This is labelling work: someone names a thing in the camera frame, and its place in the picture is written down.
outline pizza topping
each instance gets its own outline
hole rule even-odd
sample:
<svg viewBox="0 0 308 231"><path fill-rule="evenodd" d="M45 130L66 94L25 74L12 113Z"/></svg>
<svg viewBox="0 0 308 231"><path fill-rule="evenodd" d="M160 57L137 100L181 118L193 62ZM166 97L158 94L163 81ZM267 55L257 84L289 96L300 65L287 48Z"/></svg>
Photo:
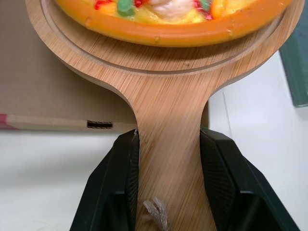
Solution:
<svg viewBox="0 0 308 231"><path fill-rule="evenodd" d="M134 15L134 9L131 0L119 0L117 2L117 13L123 17Z"/></svg>
<svg viewBox="0 0 308 231"><path fill-rule="evenodd" d="M111 2L112 2L112 0L97 0L95 5L94 5L94 8L96 10L99 10L102 5L106 5L106 4L111 3Z"/></svg>
<svg viewBox="0 0 308 231"><path fill-rule="evenodd" d="M212 20L213 17L210 13L210 1L209 0L193 0L193 5L198 12L201 12L206 20Z"/></svg>
<svg viewBox="0 0 308 231"><path fill-rule="evenodd" d="M134 3L135 3L135 6L137 7L137 8L139 8L139 7L141 7L141 5L142 5L142 0L135 0L134 1Z"/></svg>

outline white surface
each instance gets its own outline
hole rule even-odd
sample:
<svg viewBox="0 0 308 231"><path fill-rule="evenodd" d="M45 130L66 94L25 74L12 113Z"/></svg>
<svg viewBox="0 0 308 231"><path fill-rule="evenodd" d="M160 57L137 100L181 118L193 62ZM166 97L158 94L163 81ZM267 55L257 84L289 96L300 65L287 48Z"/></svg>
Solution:
<svg viewBox="0 0 308 231"><path fill-rule="evenodd" d="M212 96L209 118L210 128L233 138L265 175L300 230L308 230L308 107L293 106L279 53Z"/></svg>
<svg viewBox="0 0 308 231"><path fill-rule="evenodd" d="M118 134L0 131L0 230L68 231Z"/></svg>

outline pizza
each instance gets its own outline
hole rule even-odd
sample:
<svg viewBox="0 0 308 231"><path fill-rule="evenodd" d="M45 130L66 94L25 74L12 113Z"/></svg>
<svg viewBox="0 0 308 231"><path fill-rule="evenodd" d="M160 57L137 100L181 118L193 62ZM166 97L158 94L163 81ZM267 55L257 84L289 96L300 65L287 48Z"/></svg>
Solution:
<svg viewBox="0 0 308 231"><path fill-rule="evenodd" d="M60 6L74 1L101 14L149 24L191 24L219 19L255 0L56 0Z"/></svg>

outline wooden pizza board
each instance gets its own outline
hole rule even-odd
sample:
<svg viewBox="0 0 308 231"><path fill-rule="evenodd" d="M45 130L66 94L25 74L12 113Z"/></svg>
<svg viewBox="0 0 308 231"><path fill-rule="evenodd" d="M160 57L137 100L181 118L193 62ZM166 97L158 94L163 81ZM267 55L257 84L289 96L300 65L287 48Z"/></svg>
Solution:
<svg viewBox="0 0 308 231"><path fill-rule="evenodd" d="M136 230L156 229L144 219L142 207L155 196L167 205L171 230L216 230L199 152L205 103L217 89L244 77L278 50L303 5L304 0L294 0L270 25L231 42L158 48L91 32L52 0L26 0L32 25L51 51L80 76L120 95L135 113L141 139Z"/></svg>

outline wood grain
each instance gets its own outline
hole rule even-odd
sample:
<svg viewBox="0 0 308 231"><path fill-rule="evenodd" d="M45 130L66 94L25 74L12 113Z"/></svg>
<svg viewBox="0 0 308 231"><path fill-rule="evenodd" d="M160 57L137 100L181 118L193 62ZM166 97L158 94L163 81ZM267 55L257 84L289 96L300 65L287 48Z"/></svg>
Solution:
<svg viewBox="0 0 308 231"><path fill-rule="evenodd" d="M139 46L89 32L50 0L26 0L44 43L70 69L113 90L132 107L141 137L136 230L145 222L144 200L167 205L174 231L216 230L206 198L199 128L208 97L270 58L292 33L304 0L294 0L271 25L243 39L201 48Z"/></svg>

